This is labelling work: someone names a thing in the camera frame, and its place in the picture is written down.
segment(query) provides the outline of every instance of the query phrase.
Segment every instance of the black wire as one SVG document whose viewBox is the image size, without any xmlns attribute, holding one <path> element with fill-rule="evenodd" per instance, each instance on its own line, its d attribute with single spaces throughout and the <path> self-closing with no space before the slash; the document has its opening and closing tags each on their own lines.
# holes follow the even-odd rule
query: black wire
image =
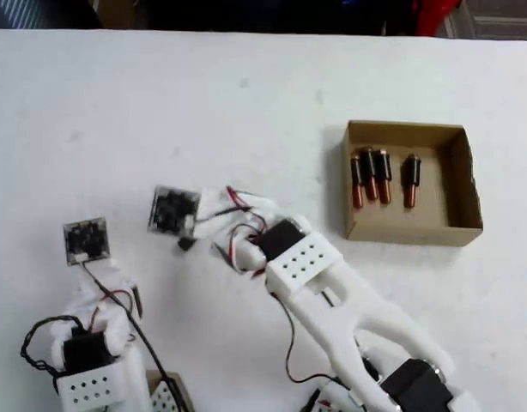
<svg viewBox="0 0 527 412">
<path fill-rule="evenodd" d="M 174 379 L 170 379 L 167 376 L 166 371 L 164 370 L 164 367 L 161 364 L 161 361 L 159 360 L 159 357 L 157 356 L 157 353 L 155 353 L 153 346 L 151 346 L 151 343 L 149 343 L 149 340 L 143 333 L 142 329 L 140 328 L 139 324 L 137 324 L 136 320 L 132 316 L 130 312 L 126 309 L 126 306 L 123 305 L 123 302 L 121 302 L 117 296 L 114 295 L 113 292 L 111 292 L 108 288 L 106 288 L 97 277 L 95 277 L 92 272 L 86 267 L 86 262 L 81 263 L 82 268 L 84 271 L 92 278 L 92 280 L 95 282 L 96 285 L 98 285 L 98 288 L 100 288 L 101 292 L 103 292 L 109 299 L 111 299 L 113 302 L 115 302 L 117 305 L 122 307 L 124 311 L 126 312 L 126 316 L 128 317 L 128 320 L 130 320 L 130 323 L 136 330 L 137 334 L 142 339 L 143 343 L 145 343 L 145 346 L 147 347 L 149 353 L 151 354 L 151 357 L 153 358 L 153 361 L 155 365 L 157 366 L 157 369 L 159 370 L 159 373 L 161 374 L 161 378 L 164 380 L 164 382 L 167 384 L 168 390 L 172 394 L 174 398 L 174 402 L 178 405 L 179 410 L 185 410 L 187 411 L 187 405 L 185 404 L 185 400 L 181 396 L 181 393 L 178 388 L 178 384 L 176 384 L 176 381 Z"/>
<path fill-rule="evenodd" d="M 228 208 L 228 209 L 220 210 L 219 212 L 215 212 L 208 217 L 197 219 L 195 223 L 203 223 L 205 221 L 210 221 L 214 219 L 215 217 L 222 216 L 222 215 L 228 215 L 233 212 L 248 212 L 250 209 L 252 209 L 252 206 L 233 206 L 232 208 Z"/>
<path fill-rule="evenodd" d="M 334 307 L 334 304 L 332 303 L 332 300 L 330 300 L 330 297 L 328 294 L 326 294 L 325 291 L 321 292 L 321 294 L 323 295 L 324 299 L 327 301 L 327 303 L 329 304 L 330 307 Z"/>
<path fill-rule="evenodd" d="M 84 326 L 82 325 L 82 322 L 79 318 L 76 316 L 71 315 L 61 315 L 61 316 L 52 316 L 50 318 L 46 318 L 43 320 L 40 320 L 36 324 L 34 324 L 33 328 L 25 335 L 25 339 L 23 340 L 23 344 L 21 345 L 21 351 L 20 356 L 24 358 L 29 365 L 34 367 L 35 369 L 38 369 L 39 371 L 47 371 L 52 377 L 53 377 L 53 384 L 56 391 L 58 391 L 56 381 L 58 378 L 64 376 L 64 373 L 59 372 L 55 367 L 52 367 L 49 365 L 45 360 L 34 360 L 31 355 L 27 352 L 27 348 L 31 344 L 31 341 L 33 340 L 34 334 L 36 333 L 37 329 L 41 326 L 44 326 L 45 324 L 49 324 L 51 322 L 57 322 L 57 321 L 72 321 L 75 322 L 76 325 L 79 327 L 80 330 L 84 330 Z"/>
<path fill-rule="evenodd" d="M 285 360 L 285 368 L 287 370 L 288 378 L 295 384 L 303 384 L 304 382 L 307 382 L 308 380 L 312 380 L 315 378 L 327 378 L 329 380 L 334 380 L 336 382 L 334 378 L 332 378 L 330 375 L 327 375 L 326 373 L 314 373 L 313 375 L 308 376 L 307 378 L 303 378 L 303 379 L 296 379 L 292 376 L 292 374 L 290 373 L 290 366 L 288 365 L 288 363 L 290 361 L 290 355 L 292 354 L 292 347 L 294 346 L 294 338 L 295 338 L 294 321 L 292 320 L 292 317 L 290 316 L 290 313 L 288 312 L 287 307 L 284 306 L 284 303 L 281 302 L 281 300 L 277 297 L 277 295 L 271 294 L 271 296 L 275 298 L 275 300 L 279 302 L 279 304 L 281 305 L 282 310 L 287 315 L 288 322 L 290 323 L 290 330 L 292 331 L 292 338 L 290 339 L 290 345 L 288 346 L 287 358 Z M 347 386 L 345 386 L 344 384 L 341 384 L 341 385 L 349 391 L 349 388 Z"/>
</svg>

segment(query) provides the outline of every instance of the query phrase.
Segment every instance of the red object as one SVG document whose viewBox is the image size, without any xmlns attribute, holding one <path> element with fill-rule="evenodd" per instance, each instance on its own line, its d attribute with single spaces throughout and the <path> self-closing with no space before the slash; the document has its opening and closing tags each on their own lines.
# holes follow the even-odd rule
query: red object
<svg viewBox="0 0 527 412">
<path fill-rule="evenodd" d="M 461 0 L 415 0 L 418 13 L 417 36 L 434 36 L 443 20 L 461 3 Z"/>
</svg>

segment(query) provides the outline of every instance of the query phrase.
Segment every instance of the copper cylinder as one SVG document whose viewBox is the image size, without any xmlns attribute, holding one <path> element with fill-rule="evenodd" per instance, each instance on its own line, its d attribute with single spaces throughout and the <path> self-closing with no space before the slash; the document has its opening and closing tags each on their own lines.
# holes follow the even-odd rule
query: copper cylinder
<svg viewBox="0 0 527 412">
<path fill-rule="evenodd" d="M 368 200 L 377 200 L 378 199 L 378 185 L 376 184 L 375 178 L 370 178 L 368 184 L 366 185 L 366 196 Z"/>
<path fill-rule="evenodd" d="M 391 188 L 389 180 L 383 180 L 380 182 L 380 202 L 383 204 L 391 203 Z"/>
<path fill-rule="evenodd" d="M 353 186 L 353 207 L 355 209 L 363 207 L 363 188 L 360 185 Z"/>
<path fill-rule="evenodd" d="M 416 206 L 416 185 L 410 185 L 405 196 L 405 206 L 409 209 Z"/>
</svg>

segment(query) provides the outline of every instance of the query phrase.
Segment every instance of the mounting plate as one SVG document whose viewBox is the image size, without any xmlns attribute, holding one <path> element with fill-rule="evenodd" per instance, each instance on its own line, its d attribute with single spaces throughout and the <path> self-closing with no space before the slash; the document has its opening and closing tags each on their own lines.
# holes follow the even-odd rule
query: mounting plate
<svg viewBox="0 0 527 412">
<path fill-rule="evenodd" d="M 175 236 L 192 236 L 201 195 L 171 187 L 157 186 L 148 230 Z"/>
<path fill-rule="evenodd" d="M 106 259 L 111 256 L 104 217 L 64 225 L 67 264 Z"/>
</svg>

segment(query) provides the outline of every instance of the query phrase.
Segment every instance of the cardboard box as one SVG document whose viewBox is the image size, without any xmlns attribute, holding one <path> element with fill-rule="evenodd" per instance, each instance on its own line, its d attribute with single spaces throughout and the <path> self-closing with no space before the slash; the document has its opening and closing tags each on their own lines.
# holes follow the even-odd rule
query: cardboard box
<svg viewBox="0 0 527 412">
<path fill-rule="evenodd" d="M 347 238 L 413 245 L 467 245 L 483 223 L 468 137 L 462 126 L 350 121 L 344 136 Z M 353 207 L 350 159 L 362 148 L 385 148 L 391 159 L 391 203 Z M 416 206 L 404 207 L 401 165 L 421 158 Z"/>
</svg>

